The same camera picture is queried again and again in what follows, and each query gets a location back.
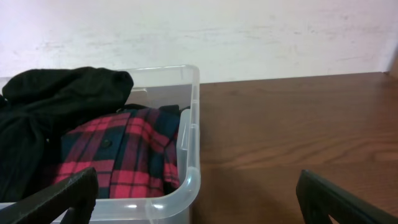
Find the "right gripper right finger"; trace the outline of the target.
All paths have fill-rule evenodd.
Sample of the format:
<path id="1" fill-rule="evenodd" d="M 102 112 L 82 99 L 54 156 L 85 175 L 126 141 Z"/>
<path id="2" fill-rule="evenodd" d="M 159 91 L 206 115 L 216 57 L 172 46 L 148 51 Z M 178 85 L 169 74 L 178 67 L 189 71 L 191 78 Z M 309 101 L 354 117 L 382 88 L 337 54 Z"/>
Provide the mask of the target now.
<path id="1" fill-rule="evenodd" d="M 397 217 L 357 198 L 334 183 L 302 170 L 296 185 L 296 196 L 306 224 L 397 223 Z"/>

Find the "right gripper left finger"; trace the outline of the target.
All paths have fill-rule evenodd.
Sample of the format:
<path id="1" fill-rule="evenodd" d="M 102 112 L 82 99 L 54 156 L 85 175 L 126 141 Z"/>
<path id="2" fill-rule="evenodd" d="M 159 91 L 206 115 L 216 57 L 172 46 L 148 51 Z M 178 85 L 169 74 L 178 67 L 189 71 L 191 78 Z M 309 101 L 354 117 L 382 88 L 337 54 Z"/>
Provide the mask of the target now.
<path id="1" fill-rule="evenodd" d="M 1 224 L 52 223 L 60 215 L 61 224 L 89 223 L 98 191 L 95 168 L 86 168 L 1 209 Z"/>

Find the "red navy plaid shirt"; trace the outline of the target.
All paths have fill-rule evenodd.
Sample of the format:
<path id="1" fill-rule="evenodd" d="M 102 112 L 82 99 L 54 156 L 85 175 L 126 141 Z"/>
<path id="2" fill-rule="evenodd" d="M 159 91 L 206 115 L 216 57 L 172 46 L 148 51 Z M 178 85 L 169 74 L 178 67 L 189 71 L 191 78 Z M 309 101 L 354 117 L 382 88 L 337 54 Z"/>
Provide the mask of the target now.
<path id="1" fill-rule="evenodd" d="M 65 133 L 47 154 L 40 187 L 88 167 L 97 173 L 99 198 L 148 198 L 180 186 L 177 169 L 178 112 L 144 108 L 91 120 Z"/>

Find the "large black garment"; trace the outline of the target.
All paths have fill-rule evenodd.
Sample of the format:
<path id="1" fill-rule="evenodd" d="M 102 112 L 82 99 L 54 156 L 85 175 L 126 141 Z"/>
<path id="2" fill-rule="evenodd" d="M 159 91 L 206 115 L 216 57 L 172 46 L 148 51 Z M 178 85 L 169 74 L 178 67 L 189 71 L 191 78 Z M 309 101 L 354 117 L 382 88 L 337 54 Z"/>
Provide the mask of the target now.
<path id="1" fill-rule="evenodd" d="M 38 171 L 60 160 L 62 135 L 115 112 L 133 86 L 128 72 L 93 67 L 33 69 L 11 78 L 1 95 L 1 201 L 33 192 Z"/>

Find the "black shirt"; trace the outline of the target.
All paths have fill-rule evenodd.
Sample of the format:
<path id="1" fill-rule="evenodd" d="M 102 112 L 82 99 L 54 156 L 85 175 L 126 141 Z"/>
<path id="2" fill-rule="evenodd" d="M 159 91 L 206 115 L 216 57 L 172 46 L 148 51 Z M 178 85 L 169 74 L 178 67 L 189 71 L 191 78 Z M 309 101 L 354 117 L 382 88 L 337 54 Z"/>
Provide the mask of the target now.
<path id="1" fill-rule="evenodd" d="M 147 106 L 138 104 L 127 104 L 124 105 L 120 110 L 143 110 L 147 109 Z M 190 107 L 180 108 L 179 105 L 165 105 L 159 107 L 159 110 L 171 113 L 171 114 L 181 114 L 184 110 L 190 109 Z"/>

